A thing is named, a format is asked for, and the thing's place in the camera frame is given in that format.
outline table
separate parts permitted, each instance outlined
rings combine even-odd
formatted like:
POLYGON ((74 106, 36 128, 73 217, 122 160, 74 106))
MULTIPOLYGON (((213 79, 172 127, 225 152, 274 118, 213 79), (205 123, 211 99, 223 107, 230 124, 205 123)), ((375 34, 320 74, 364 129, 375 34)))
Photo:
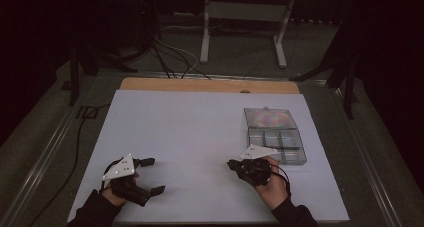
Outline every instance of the table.
POLYGON ((242 107, 264 104, 291 111, 309 157, 302 167, 282 166, 292 182, 293 202, 308 206, 318 221, 348 220, 308 107, 298 93, 296 84, 284 82, 125 79, 68 220, 91 189, 98 188, 105 167, 130 152, 135 158, 156 158, 154 166, 138 169, 143 180, 139 186, 167 187, 144 208, 125 205, 117 222, 275 222, 254 189, 226 166, 246 148, 242 107))

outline black sleeve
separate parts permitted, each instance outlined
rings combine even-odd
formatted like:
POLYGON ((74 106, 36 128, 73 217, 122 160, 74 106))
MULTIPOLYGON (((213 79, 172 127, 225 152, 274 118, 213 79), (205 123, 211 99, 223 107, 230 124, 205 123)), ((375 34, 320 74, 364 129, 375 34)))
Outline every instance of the black sleeve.
POLYGON ((295 207, 290 197, 284 200, 271 213, 283 227, 318 226, 309 209, 303 205, 295 207))
POLYGON ((77 210, 75 218, 68 223, 68 227, 109 227, 120 211, 121 207, 113 205, 93 190, 84 206, 77 210))

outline wire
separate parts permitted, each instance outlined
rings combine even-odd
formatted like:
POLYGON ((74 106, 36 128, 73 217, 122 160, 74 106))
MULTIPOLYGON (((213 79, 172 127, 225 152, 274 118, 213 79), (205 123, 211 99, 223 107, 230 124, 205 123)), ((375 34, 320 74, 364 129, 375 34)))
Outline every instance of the wire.
POLYGON ((251 34, 253 32, 256 32, 256 31, 259 31, 261 29, 264 29, 264 27, 268 24, 268 22, 261 21, 260 24, 259 24, 259 26, 256 27, 256 28, 250 29, 248 31, 238 31, 237 30, 237 26, 236 26, 237 24, 236 23, 237 22, 234 22, 234 20, 233 21, 228 21, 228 23, 226 23, 226 24, 228 24, 232 28, 232 31, 223 30, 223 29, 220 29, 220 27, 219 27, 219 28, 215 28, 215 31, 220 32, 221 34, 211 34, 211 35, 212 36, 221 36, 221 35, 251 34))
POLYGON ((300 24, 297 25, 296 35, 295 35, 294 41, 293 41, 293 53, 290 55, 290 58, 289 58, 289 61, 287 62, 287 67, 286 68, 288 68, 290 66, 290 63, 292 61, 292 58, 293 58, 294 54, 296 53, 296 42, 297 42, 297 37, 299 36, 299 30, 300 30, 300 24))
MULTIPOLYGON (((178 51, 176 51, 176 50, 173 50, 173 49, 171 49, 171 50, 172 50, 172 51, 174 51, 175 53, 177 53, 178 55, 180 55, 180 56, 182 57, 182 59, 181 59, 181 58, 179 58, 179 57, 177 57, 177 56, 174 56, 174 55, 172 55, 172 54, 170 54, 170 53, 168 53, 168 52, 166 52, 166 51, 163 51, 163 50, 161 50, 161 49, 158 49, 158 51, 159 51, 159 52, 162 52, 163 54, 166 54, 166 55, 168 55, 168 56, 170 56, 170 57, 172 57, 172 58, 174 58, 174 59, 177 59, 177 60, 179 60, 179 61, 181 61, 181 62, 186 63, 186 64, 187 64, 187 66, 188 66, 188 68, 190 68, 190 63, 188 62, 187 58, 186 58, 186 57, 184 57, 184 55, 182 55, 180 52, 178 52, 178 51)), ((202 71, 200 71, 200 70, 198 70, 198 69, 194 69, 194 71, 196 71, 196 72, 198 72, 199 74, 203 75, 205 78, 207 78, 207 79, 211 80, 211 78, 210 78, 209 76, 207 76, 205 73, 203 73, 202 71)))
POLYGON ((175 72, 166 66, 165 61, 163 61, 162 57, 160 56, 159 51, 158 51, 158 48, 156 47, 156 45, 155 45, 154 42, 152 43, 152 47, 155 50, 156 55, 157 55, 157 57, 159 59, 159 62, 162 65, 162 69, 165 71, 165 73, 168 76, 168 78, 171 78, 171 76, 169 75, 169 72, 171 72, 172 75, 174 76, 174 78, 177 79, 177 76, 175 75, 175 72))
MULTIPOLYGON (((280 166, 278 166, 278 165, 270 164, 270 166, 277 167, 278 169, 280 169, 281 171, 283 171, 284 175, 286 176, 286 180, 287 180, 287 182, 288 182, 288 183, 290 183, 289 176, 287 175, 286 171, 284 171, 284 170, 283 170, 280 166)), ((283 177, 283 176, 282 176, 282 175, 280 175, 279 173, 274 173, 274 172, 271 172, 271 173, 273 173, 273 174, 275 174, 275 175, 277 175, 277 176, 281 176, 281 177, 283 177)))
POLYGON ((194 55, 194 54, 193 54, 193 53, 191 53, 191 52, 188 52, 187 50, 183 50, 183 49, 175 48, 175 47, 169 46, 169 45, 167 45, 167 44, 164 44, 164 43, 162 43, 161 41, 159 41, 156 37, 153 37, 153 38, 154 38, 155 42, 159 43, 160 45, 165 46, 165 47, 167 47, 168 49, 178 50, 178 51, 184 52, 184 53, 186 53, 186 54, 189 54, 189 55, 193 56, 193 58, 196 60, 196 63, 195 63, 193 66, 191 66, 191 68, 190 68, 190 69, 187 69, 187 70, 184 72, 184 74, 182 75, 181 79, 183 79, 183 78, 184 78, 184 76, 186 76, 186 75, 187 75, 190 71, 192 71, 193 69, 195 69, 195 68, 196 68, 197 64, 199 63, 199 59, 197 58, 197 56, 196 56, 196 55, 194 55))
MULTIPOLYGON (((102 105, 99 107, 91 107, 93 108, 86 116, 90 116, 92 115, 95 111, 98 111, 102 108, 105 107, 109 107, 110 104, 106 104, 106 105, 102 105)), ((40 216, 44 213, 44 211, 46 211, 46 209, 53 203, 53 201, 56 199, 56 197, 62 192, 62 190, 65 188, 65 186, 68 184, 69 180, 71 179, 72 175, 75 172, 75 169, 78 165, 78 158, 79 158, 79 149, 80 149, 80 139, 81 139, 81 130, 82 127, 85 123, 85 121, 87 120, 87 117, 84 116, 83 120, 78 128, 78 133, 77 133, 77 143, 76 143, 76 148, 75 148, 75 159, 74 159, 74 164, 72 166, 71 172, 69 173, 68 177, 66 178, 65 182, 62 184, 62 186, 60 186, 60 188, 58 189, 58 191, 53 195, 53 197, 49 200, 49 202, 47 202, 47 204, 40 210, 40 212, 38 212, 38 214, 35 216, 35 218, 30 222, 30 224, 28 226, 33 226, 35 224, 35 222, 38 220, 38 218, 40 218, 40 216)))
POLYGON ((259 61, 257 64, 255 64, 252 68, 249 69, 249 71, 247 71, 247 73, 243 76, 243 79, 246 79, 246 77, 250 74, 250 72, 252 72, 256 67, 258 67, 259 65, 261 65, 265 60, 267 60, 269 58, 269 54, 271 54, 272 50, 270 50, 268 52, 268 54, 266 55, 266 57, 264 59, 262 59, 261 61, 259 61))
MULTIPOLYGON (((219 25, 208 27, 208 29, 220 28, 220 27, 224 26, 227 22, 228 22, 228 19, 224 19, 224 21, 222 21, 222 23, 220 23, 219 25)), ((170 26, 163 27, 160 30, 162 31, 162 30, 167 30, 167 29, 203 29, 203 27, 204 26, 202 26, 202 25, 196 25, 196 26, 170 25, 170 26)))

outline hand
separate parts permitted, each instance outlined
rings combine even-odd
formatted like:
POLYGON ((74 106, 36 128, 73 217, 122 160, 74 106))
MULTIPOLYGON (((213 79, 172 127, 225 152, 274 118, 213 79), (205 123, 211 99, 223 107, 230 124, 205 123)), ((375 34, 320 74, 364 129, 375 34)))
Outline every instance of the hand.
MULTIPOLYGON (((138 176, 139 176, 138 173, 135 172, 134 181, 135 181, 135 178, 138 178, 138 176)), ((125 203, 127 203, 126 199, 120 198, 120 197, 118 197, 118 196, 116 196, 112 193, 112 189, 110 188, 110 184, 108 184, 106 186, 106 188, 103 190, 102 195, 107 200, 109 200, 110 203, 112 203, 113 205, 116 205, 116 206, 123 206, 123 205, 125 205, 125 203)))
MULTIPOLYGON (((263 159, 267 160, 271 164, 272 172, 279 173, 277 160, 269 156, 263 157, 263 159)), ((284 200, 287 199, 288 196, 286 182, 284 182, 281 177, 273 174, 271 174, 270 180, 265 186, 258 185, 255 187, 255 190, 270 210, 277 208, 284 200)))

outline white table surface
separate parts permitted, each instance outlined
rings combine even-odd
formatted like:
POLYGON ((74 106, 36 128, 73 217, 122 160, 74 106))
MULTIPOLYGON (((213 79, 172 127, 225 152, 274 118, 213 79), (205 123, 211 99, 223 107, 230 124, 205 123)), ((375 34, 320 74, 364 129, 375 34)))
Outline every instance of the white table surface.
POLYGON ((292 201, 317 221, 349 219, 303 95, 118 90, 92 153, 68 221, 75 217, 105 168, 131 153, 155 158, 138 168, 138 186, 166 185, 145 207, 127 203, 120 223, 270 223, 275 218, 254 189, 227 166, 247 147, 244 108, 287 109, 307 162, 281 166, 292 201))

